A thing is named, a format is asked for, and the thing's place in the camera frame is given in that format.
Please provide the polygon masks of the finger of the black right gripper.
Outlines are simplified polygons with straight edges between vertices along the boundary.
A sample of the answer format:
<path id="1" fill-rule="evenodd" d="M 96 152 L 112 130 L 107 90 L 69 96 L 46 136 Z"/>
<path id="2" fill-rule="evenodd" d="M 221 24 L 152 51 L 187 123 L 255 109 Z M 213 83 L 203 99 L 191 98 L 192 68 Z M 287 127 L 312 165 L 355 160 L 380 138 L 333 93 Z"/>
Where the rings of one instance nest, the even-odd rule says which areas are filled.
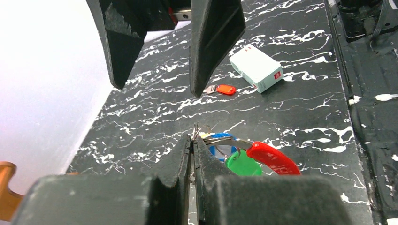
<path id="1" fill-rule="evenodd" d="M 174 29 L 169 0 L 88 0 L 111 84 L 123 89 L 150 31 Z"/>
<path id="2" fill-rule="evenodd" d="M 245 32 L 240 0 L 193 0 L 190 91 L 199 98 L 217 66 Z"/>

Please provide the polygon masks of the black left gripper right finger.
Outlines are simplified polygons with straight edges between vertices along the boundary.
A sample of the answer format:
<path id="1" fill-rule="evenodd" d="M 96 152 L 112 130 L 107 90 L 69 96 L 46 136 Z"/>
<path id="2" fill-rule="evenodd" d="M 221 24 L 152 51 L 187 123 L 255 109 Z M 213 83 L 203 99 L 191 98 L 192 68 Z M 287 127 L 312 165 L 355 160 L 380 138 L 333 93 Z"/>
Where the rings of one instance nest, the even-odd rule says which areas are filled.
<path id="1" fill-rule="evenodd" d="M 238 176 L 192 141 L 200 225 L 351 225 L 339 193 L 314 176 Z"/>

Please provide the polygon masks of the blue key tag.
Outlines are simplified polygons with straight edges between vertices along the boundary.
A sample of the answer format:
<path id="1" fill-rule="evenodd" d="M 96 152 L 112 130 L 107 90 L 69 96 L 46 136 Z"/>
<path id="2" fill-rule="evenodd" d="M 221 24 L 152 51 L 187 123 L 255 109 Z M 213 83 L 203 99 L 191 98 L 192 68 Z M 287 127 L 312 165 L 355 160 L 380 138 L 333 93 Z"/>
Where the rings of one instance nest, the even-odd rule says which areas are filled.
<path id="1" fill-rule="evenodd" d="M 236 140 L 236 137 L 228 134 L 228 133 L 217 133 L 217 134 L 212 134 L 212 138 L 219 138 L 219 137 L 231 137 L 233 140 Z M 234 146 L 229 146 L 229 145 L 217 145 L 217 146 L 211 146 L 209 147 L 209 151 L 221 162 L 225 162 L 227 157 L 229 157 L 232 153 L 235 153 L 237 151 L 236 147 Z"/>

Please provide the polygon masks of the red tag key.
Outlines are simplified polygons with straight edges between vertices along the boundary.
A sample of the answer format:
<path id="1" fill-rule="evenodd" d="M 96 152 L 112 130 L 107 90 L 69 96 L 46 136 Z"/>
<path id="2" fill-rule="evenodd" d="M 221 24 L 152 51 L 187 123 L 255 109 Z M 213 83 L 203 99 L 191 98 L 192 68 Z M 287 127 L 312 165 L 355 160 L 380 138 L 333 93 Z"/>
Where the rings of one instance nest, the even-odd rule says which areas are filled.
<path id="1" fill-rule="evenodd" d="M 213 93 L 221 93 L 225 95 L 233 95 L 236 92 L 236 88 L 229 85 L 210 85 L 209 87 L 205 88 L 203 91 L 205 94 L 213 94 Z"/>

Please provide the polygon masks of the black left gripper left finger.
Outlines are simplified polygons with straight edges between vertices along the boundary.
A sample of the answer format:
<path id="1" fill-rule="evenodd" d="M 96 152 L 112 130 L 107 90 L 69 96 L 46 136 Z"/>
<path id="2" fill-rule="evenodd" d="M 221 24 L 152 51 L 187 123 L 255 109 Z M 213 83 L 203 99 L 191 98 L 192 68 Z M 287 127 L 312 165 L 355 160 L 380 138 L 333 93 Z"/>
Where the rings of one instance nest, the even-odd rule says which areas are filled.
<path id="1" fill-rule="evenodd" d="M 191 139 L 149 170 L 127 175 L 51 175 L 23 198 L 15 225 L 185 225 Z"/>

